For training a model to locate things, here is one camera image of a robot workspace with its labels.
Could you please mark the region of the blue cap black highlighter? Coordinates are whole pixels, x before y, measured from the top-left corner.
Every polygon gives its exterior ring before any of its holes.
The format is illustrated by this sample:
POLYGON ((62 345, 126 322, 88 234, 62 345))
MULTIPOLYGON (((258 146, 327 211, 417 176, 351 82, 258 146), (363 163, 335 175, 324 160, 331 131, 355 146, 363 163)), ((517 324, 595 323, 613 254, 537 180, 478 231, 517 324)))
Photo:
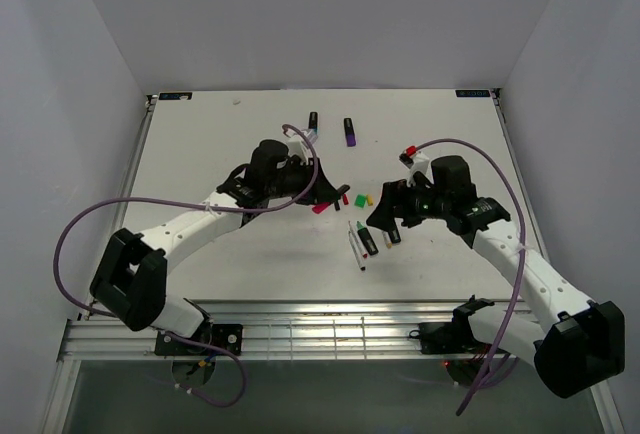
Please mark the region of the blue cap black highlighter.
POLYGON ((317 111, 311 111, 308 117, 308 132, 313 142, 318 137, 319 114, 317 111))

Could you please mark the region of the orange black highlighter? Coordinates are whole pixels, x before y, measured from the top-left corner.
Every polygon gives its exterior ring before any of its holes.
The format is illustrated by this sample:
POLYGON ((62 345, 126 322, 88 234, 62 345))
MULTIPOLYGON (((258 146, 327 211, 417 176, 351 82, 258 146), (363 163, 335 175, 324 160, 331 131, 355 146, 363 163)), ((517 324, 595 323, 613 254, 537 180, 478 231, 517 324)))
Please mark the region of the orange black highlighter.
POLYGON ((389 238, 393 245, 397 245, 401 242, 401 237, 397 229, 391 230, 389 232, 389 238))

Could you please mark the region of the purple cap black highlighter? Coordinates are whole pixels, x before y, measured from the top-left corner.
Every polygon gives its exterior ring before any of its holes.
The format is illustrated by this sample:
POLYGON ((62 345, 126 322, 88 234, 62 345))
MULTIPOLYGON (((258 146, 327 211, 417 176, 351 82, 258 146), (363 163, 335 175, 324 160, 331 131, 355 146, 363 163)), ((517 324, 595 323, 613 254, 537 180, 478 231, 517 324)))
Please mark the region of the purple cap black highlighter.
POLYGON ((351 118, 343 119, 345 142, 347 147, 355 147, 357 144, 353 121, 351 118))

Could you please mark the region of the green cap black highlighter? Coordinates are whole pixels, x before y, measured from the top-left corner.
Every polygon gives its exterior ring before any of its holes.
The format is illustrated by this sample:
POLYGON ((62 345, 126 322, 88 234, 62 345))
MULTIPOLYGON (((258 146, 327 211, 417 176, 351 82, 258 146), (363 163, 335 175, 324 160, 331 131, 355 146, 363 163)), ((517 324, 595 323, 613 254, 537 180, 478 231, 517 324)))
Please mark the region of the green cap black highlighter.
POLYGON ((356 233, 369 257, 379 254, 379 249, 368 228, 360 221, 356 222, 356 233))

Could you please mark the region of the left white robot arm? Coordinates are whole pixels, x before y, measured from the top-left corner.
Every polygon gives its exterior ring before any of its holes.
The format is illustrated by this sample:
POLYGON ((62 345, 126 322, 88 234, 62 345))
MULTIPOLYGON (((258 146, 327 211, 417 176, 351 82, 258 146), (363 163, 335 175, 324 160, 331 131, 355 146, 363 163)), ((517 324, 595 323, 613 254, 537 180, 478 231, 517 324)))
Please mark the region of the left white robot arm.
POLYGON ((315 206, 340 196, 301 142, 263 140, 200 208, 140 233, 116 231, 90 293, 130 330, 169 331, 188 352, 201 353, 212 341, 208 316, 192 301, 168 294, 168 275, 201 248, 247 225, 272 200, 315 206))

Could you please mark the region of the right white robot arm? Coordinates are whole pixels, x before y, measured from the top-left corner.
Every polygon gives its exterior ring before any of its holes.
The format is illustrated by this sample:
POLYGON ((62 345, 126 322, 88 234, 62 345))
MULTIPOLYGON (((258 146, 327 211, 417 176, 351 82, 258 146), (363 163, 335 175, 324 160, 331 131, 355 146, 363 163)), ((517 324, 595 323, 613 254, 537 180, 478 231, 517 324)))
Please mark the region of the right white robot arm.
POLYGON ((399 229, 439 220, 492 265, 530 308, 531 321, 507 318, 498 306, 472 296, 450 321, 416 331, 425 353, 469 352, 497 344, 533 366, 556 396, 568 398, 625 369, 625 318, 611 301, 598 303, 573 287, 538 252, 518 238, 508 211, 478 195, 460 156, 429 160, 409 151, 400 156, 405 179, 384 183, 371 228, 399 243, 399 229))

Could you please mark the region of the red cap white marker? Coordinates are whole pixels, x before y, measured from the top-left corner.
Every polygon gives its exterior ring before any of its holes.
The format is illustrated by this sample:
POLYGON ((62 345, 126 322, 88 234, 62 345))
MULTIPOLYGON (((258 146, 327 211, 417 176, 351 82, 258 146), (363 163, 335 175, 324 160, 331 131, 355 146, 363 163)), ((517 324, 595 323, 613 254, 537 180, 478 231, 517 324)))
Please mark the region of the red cap white marker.
POLYGON ((356 229, 354 227, 354 225, 352 224, 352 222, 350 220, 348 220, 348 228, 349 228, 349 232, 352 235, 352 237, 354 238, 354 241, 356 243, 356 246, 359 250, 359 253, 361 255, 361 257, 363 259, 367 259, 368 258, 368 252, 366 251, 364 245, 362 244, 362 241, 360 240, 356 229))

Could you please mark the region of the yellow cap white marker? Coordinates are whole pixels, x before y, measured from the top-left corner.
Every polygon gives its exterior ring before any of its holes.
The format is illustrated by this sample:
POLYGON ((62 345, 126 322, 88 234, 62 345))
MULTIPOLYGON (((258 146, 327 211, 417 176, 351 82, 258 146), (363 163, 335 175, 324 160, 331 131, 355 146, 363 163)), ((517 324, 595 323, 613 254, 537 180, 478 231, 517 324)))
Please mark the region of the yellow cap white marker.
POLYGON ((391 249, 393 247, 393 243, 389 237, 389 234, 385 231, 382 232, 382 237, 383 237, 383 241, 384 244, 386 246, 387 249, 391 249))

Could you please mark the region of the black cap white marker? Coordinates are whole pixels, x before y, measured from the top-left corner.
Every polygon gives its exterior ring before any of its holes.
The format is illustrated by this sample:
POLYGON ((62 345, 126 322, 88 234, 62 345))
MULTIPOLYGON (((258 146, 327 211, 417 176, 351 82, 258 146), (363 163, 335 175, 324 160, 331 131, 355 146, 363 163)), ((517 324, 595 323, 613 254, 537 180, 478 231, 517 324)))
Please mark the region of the black cap white marker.
POLYGON ((364 258, 361 256, 361 254, 359 252, 359 249, 358 249, 358 247, 356 245, 356 241, 354 240, 354 238, 353 238, 351 233, 348 234, 348 241, 349 241, 350 247, 352 249, 352 252, 353 252, 353 254, 355 256, 355 260, 356 260, 356 263, 357 263, 357 266, 358 266, 359 270, 361 272, 364 272, 366 270, 366 266, 364 264, 364 258))

